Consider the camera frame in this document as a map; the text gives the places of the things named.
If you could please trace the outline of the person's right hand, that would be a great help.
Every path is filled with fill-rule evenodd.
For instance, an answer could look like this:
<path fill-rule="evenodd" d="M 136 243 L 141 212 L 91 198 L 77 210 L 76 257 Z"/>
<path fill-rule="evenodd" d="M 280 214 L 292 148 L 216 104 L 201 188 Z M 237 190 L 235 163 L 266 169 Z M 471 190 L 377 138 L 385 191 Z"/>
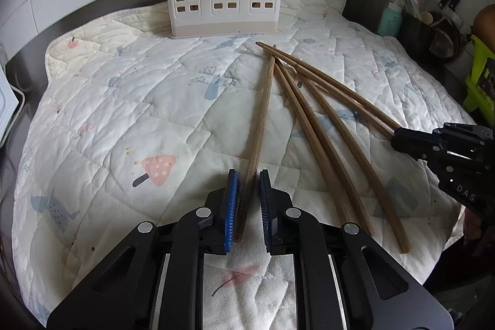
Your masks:
<path fill-rule="evenodd" d="M 464 212 L 463 234 L 470 240 L 482 237 L 482 220 L 468 208 Z"/>

